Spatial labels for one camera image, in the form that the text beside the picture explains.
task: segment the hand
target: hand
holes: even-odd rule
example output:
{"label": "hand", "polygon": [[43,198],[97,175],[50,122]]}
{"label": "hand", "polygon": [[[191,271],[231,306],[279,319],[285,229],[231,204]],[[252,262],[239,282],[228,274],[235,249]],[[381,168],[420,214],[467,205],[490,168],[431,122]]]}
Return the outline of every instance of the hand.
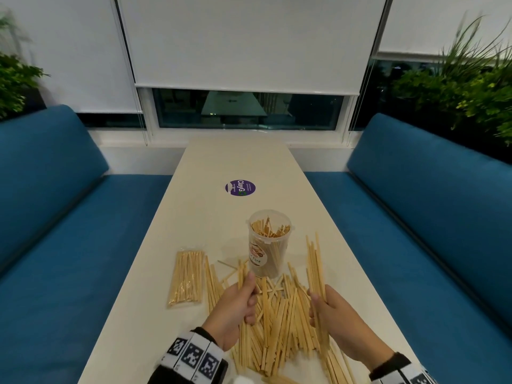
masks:
{"label": "hand", "polygon": [[[370,372],[393,356],[393,350],[369,328],[336,290],[326,284],[325,293],[327,302],[308,290],[320,322],[327,327],[329,334],[347,356],[361,361]],[[311,325],[315,326],[312,308],[309,309],[309,316]]]}
{"label": "hand", "polygon": [[228,287],[203,323],[202,328],[215,339],[224,351],[231,349],[238,340],[240,323],[256,322],[256,277],[249,272],[242,288],[237,284]]}

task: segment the blue backrest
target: blue backrest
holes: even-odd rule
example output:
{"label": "blue backrest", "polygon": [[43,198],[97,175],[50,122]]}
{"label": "blue backrest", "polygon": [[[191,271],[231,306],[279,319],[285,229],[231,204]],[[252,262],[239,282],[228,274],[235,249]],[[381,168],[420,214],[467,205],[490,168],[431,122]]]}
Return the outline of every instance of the blue backrest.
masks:
{"label": "blue backrest", "polygon": [[0,271],[107,170],[67,106],[0,123]]}
{"label": "blue backrest", "polygon": [[512,325],[512,166],[377,114],[348,168]]}

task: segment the black planter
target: black planter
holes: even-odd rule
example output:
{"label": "black planter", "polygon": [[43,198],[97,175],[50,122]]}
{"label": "black planter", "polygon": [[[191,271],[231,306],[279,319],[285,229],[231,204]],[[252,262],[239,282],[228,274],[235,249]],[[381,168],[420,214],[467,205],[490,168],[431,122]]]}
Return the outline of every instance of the black planter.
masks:
{"label": "black planter", "polygon": [[41,97],[41,93],[39,89],[36,88],[26,88],[23,90],[22,94],[26,97],[25,106],[23,110],[19,113],[10,112],[8,115],[0,121],[11,120],[17,117],[21,117],[23,115],[29,115],[30,113],[34,113],[35,111],[46,109],[46,104]]}
{"label": "black planter", "polygon": [[507,147],[503,139],[494,136],[492,131],[483,131],[481,125],[470,118],[464,118],[452,129],[456,123],[455,115],[441,112],[434,106],[415,111],[414,102],[396,97],[382,106],[382,112],[466,148],[512,164],[512,146]]}

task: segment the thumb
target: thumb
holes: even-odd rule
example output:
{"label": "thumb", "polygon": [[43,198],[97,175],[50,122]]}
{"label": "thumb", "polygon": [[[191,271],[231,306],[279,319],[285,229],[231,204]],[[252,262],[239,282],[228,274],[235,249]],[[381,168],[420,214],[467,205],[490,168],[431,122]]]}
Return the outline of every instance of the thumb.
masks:
{"label": "thumb", "polygon": [[327,303],[323,301],[322,297],[316,293],[311,294],[311,303],[320,315],[325,315],[327,310],[331,308]]}
{"label": "thumb", "polygon": [[246,301],[248,301],[251,295],[253,294],[255,287],[256,277],[254,276],[254,273],[252,271],[249,271],[249,273],[247,273],[247,276],[245,277],[244,284],[240,289],[240,295],[243,296]]}

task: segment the blue seat cushion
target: blue seat cushion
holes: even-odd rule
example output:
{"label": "blue seat cushion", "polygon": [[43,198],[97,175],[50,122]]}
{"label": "blue seat cushion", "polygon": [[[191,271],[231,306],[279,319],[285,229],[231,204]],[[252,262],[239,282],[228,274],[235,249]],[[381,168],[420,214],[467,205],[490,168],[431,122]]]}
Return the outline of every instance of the blue seat cushion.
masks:
{"label": "blue seat cushion", "polygon": [[68,106],[0,124],[0,272],[108,169]]}
{"label": "blue seat cushion", "polygon": [[512,328],[512,166],[382,114],[347,166]]}
{"label": "blue seat cushion", "polygon": [[421,363],[439,383],[510,382],[512,342],[349,173],[306,173]]}
{"label": "blue seat cushion", "polygon": [[169,185],[111,175],[0,279],[0,382],[76,384]]}

